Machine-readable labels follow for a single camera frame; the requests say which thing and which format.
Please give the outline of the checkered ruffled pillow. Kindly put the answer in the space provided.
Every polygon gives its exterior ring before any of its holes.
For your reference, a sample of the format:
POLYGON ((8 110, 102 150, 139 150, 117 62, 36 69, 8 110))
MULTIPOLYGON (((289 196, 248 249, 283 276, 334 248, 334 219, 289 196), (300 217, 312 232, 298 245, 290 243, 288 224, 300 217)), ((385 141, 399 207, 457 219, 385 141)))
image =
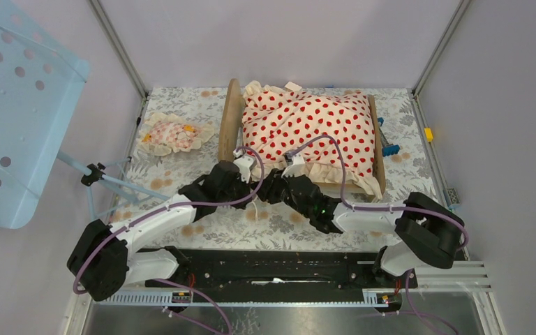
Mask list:
POLYGON ((198 150, 215 134, 212 123, 195 124, 175 114, 153 113, 138 133, 136 147, 153 156, 198 150))

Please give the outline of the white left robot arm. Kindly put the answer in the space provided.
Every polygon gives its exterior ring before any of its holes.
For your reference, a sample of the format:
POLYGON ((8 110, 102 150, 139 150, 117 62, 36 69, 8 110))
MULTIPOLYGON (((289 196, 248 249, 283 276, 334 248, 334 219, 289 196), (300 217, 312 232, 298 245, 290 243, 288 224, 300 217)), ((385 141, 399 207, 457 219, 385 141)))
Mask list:
POLYGON ((188 267, 171 252, 142 251, 155 238, 213 214, 219 207, 243 209, 260 190, 251 187, 251 172, 265 167, 259 154, 240 147, 233 162, 220 161, 209 174, 182 187, 162 204, 115 224, 95 219, 84 228, 66 263, 74 275, 72 290, 103 301, 123 286, 164 279, 179 287, 188 267))

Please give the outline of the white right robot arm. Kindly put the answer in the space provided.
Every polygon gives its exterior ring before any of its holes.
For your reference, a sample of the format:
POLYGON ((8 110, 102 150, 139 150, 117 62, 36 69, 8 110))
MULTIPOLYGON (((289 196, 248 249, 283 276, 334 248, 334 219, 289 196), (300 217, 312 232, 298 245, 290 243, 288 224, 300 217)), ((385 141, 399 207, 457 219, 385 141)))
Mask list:
POLYGON ((466 241, 465 223, 435 200, 411 192, 402 202, 351 204, 325 195, 307 176, 296 176, 299 167, 290 161, 285 169, 273 169, 260 181, 258 197, 269 204, 286 204, 324 234, 395 234, 399 242, 382 247, 372 269, 379 286, 388 288, 409 269, 424 265, 452 268, 466 241))

